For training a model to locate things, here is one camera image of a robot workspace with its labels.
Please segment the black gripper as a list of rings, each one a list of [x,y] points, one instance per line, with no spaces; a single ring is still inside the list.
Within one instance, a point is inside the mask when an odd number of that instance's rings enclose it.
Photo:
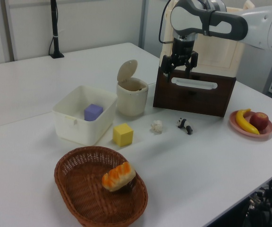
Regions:
[[[194,40],[173,39],[171,56],[164,55],[161,62],[161,70],[170,81],[170,75],[177,67],[177,62],[185,62],[185,77],[188,79],[193,68],[197,66],[198,53],[193,51]]]

